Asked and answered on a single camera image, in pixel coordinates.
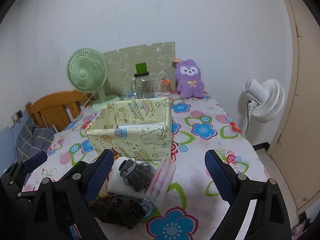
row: fan base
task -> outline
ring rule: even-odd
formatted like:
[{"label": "fan base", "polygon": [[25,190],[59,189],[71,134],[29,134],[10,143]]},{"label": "fan base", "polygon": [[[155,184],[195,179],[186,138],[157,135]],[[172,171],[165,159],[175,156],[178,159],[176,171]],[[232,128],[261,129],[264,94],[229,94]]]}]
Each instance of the fan base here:
[{"label": "fan base", "polygon": [[116,101],[121,101],[121,98],[116,95],[106,96],[106,100],[104,100],[103,102],[101,102],[100,99],[94,101],[92,104],[92,110],[101,111],[107,106],[107,104]]}]

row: wall socket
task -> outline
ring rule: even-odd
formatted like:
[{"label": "wall socket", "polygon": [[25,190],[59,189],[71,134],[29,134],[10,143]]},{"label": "wall socket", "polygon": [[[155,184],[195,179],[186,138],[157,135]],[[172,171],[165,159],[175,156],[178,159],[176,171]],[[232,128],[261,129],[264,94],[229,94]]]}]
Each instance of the wall socket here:
[{"label": "wall socket", "polygon": [[13,116],[11,116],[13,124],[16,124],[23,117],[22,111],[19,110]]}]

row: beige door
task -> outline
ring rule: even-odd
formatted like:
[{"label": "beige door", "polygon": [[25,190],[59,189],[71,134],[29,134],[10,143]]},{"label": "beige door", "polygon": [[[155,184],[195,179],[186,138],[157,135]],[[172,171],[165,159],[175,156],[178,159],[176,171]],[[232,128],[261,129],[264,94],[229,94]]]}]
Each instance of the beige door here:
[{"label": "beige door", "polygon": [[320,27],[302,0],[290,2],[298,33],[298,81],[288,121],[271,157],[301,213],[320,191]]}]

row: screw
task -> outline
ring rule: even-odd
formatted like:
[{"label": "screw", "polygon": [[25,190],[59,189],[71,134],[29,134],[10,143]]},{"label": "screw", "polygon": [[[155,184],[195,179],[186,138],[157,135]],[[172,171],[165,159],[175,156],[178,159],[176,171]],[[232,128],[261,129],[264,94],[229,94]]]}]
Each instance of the screw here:
[{"label": "screw", "polygon": [[243,173],[238,174],[238,178],[241,180],[245,180],[247,178],[246,175],[244,175]]},{"label": "screw", "polygon": [[80,179],[81,178],[81,174],[80,173],[73,174],[72,178],[74,180]]},{"label": "screw", "polygon": [[42,183],[43,184],[47,184],[49,182],[49,178],[44,178],[43,180],[42,180]]},{"label": "screw", "polygon": [[269,181],[270,181],[270,183],[273,184],[273,185],[277,184],[277,181],[276,181],[275,179],[273,179],[273,178],[269,179]]}]

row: blue gripper pad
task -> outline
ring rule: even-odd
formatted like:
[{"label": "blue gripper pad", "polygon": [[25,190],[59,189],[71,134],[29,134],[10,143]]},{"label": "blue gripper pad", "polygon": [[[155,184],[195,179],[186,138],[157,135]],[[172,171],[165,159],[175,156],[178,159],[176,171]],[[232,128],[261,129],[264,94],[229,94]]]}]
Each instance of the blue gripper pad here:
[{"label": "blue gripper pad", "polygon": [[210,176],[221,195],[221,198],[232,205],[235,200],[233,183],[236,183],[236,173],[233,171],[232,167],[228,164],[224,164],[214,150],[209,150],[205,153],[204,164],[207,167]]},{"label": "blue gripper pad", "polygon": [[107,154],[100,159],[100,157],[96,160],[95,163],[89,164],[87,168],[91,165],[97,165],[95,172],[90,177],[89,181],[87,182],[87,190],[84,195],[84,200],[89,203],[92,200],[95,200],[98,196],[98,193],[105,182],[106,178],[108,177],[109,171],[113,165],[113,152],[111,150],[104,150],[101,155],[108,151]]},{"label": "blue gripper pad", "polygon": [[44,151],[39,152],[35,156],[31,157],[29,160],[23,163],[23,172],[31,173],[41,164],[45,163],[48,159],[47,153]]}]

